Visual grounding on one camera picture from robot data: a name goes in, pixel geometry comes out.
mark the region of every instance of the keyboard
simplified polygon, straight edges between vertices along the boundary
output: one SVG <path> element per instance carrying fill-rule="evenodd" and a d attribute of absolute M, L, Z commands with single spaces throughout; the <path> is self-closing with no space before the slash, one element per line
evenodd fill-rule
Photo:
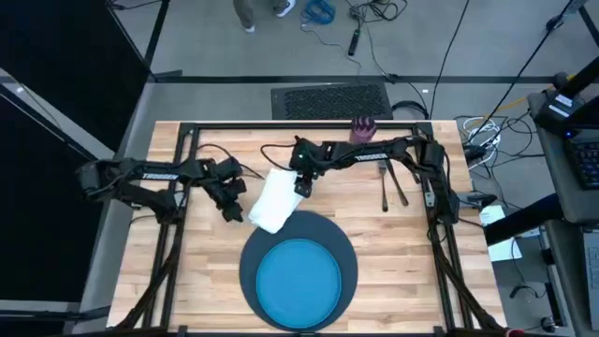
<path fill-rule="evenodd" d="M 322 85 L 286 92 L 285 112 L 287 120 L 352 119 L 390 116 L 390 107 L 377 84 Z"/>
<path fill-rule="evenodd" d="M 591 326 L 599 330 L 599 233 L 583 232 L 582 235 Z"/>
<path fill-rule="evenodd" d="M 583 188 L 599 188 L 599 139 L 570 139 L 566 154 Z"/>

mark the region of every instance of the fork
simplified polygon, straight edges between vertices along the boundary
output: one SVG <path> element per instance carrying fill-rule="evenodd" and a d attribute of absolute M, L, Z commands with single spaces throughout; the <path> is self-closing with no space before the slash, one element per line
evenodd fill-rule
<path fill-rule="evenodd" d="M 387 173 L 387 163 L 384 160 L 379 160 L 378 162 L 378 171 L 381 173 L 381 183 L 383 184 L 383 212 L 387 212 L 389 210 L 389 206 L 387 204 L 387 193 L 385 192 L 385 174 Z"/>

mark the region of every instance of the person's leg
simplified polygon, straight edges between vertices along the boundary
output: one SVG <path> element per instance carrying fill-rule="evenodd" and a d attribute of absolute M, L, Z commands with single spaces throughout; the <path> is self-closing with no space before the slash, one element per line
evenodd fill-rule
<path fill-rule="evenodd" d="M 250 5 L 250 0 L 233 0 L 233 6 L 243 28 L 246 31 L 254 28 L 254 9 Z"/>
<path fill-rule="evenodd" d="M 272 0 L 274 13 L 283 18 L 296 5 L 296 0 Z"/>

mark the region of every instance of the wire bundle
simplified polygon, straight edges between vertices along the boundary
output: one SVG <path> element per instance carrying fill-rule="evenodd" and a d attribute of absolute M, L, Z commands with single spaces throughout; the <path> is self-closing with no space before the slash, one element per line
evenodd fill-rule
<path fill-rule="evenodd" d="M 301 12 L 302 23 L 330 24 L 335 20 L 335 6 L 329 0 L 310 0 Z"/>
<path fill-rule="evenodd" d="M 491 151 L 490 155 L 487 158 L 485 158 L 482 161 L 480 161 L 480 162 L 478 162 L 478 163 L 470 166 L 468 169 L 474 169 L 475 167 L 477 167 L 479 165 L 483 165 L 484 163 L 490 161 L 491 158 L 495 154 L 497 154 L 497 146 L 499 145 L 499 143 L 502 140 L 502 137 L 499 135 L 499 133 L 501 132 L 501 129 L 492 120 L 490 120 L 488 124 L 484 125 L 482 127 L 482 129 L 480 127 L 474 127 L 474 128 L 469 128 L 468 127 L 468 124 L 470 122 L 476 121 L 476 120 L 481 120 L 481 119 L 484 119 L 484 117 L 472 117 L 472 118 L 469 118 L 469 119 L 465 120 L 464 123 L 462 124 L 462 128 L 464 129 L 464 131 L 468 132 L 468 140 L 466 141 L 466 145 L 474 145 L 473 144 L 473 139 L 472 139 L 472 135 L 473 134 L 492 132 L 493 136 L 489 137 L 485 141 L 482 141 L 480 144 L 478 144 L 478 145 L 484 147 L 487 150 L 489 148 L 492 148 L 492 151 Z"/>
<path fill-rule="evenodd" d="M 403 11 L 408 7 L 406 0 L 403 1 L 403 7 L 400 9 L 397 4 L 390 0 L 371 0 L 365 4 L 352 5 L 347 2 L 350 6 L 349 16 L 358 21 L 358 29 L 361 28 L 362 24 L 371 22 L 392 22 L 402 15 Z M 392 15 L 387 15 L 387 11 L 393 8 L 394 12 Z M 368 20 L 368 9 L 373 13 L 374 19 Z"/>

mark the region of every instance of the shoe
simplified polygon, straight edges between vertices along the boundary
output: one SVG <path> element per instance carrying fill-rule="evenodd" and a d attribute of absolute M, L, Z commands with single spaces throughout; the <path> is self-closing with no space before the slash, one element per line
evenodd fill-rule
<path fill-rule="evenodd" d="M 281 12 L 281 13 L 277 13 L 277 16 L 279 18 L 283 18 L 285 15 L 287 15 L 287 13 L 289 13 L 291 11 L 291 9 L 293 9 L 293 7 L 296 6 L 296 0 L 288 0 L 287 1 L 287 7 Z"/>

